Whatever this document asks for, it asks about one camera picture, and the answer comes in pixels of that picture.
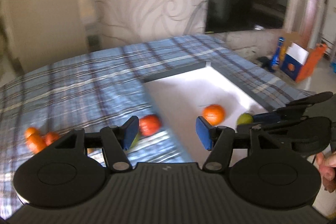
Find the person's right hand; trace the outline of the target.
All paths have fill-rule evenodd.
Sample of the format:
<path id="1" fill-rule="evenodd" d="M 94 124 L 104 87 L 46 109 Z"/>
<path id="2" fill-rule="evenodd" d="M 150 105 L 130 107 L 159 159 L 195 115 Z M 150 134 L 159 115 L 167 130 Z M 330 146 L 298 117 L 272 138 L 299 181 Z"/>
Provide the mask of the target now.
<path id="1" fill-rule="evenodd" d="M 329 156 L 325 156 L 321 152 L 316 155 L 318 170 L 322 177 L 329 181 L 334 180 L 335 178 L 335 157 L 335 152 Z"/>

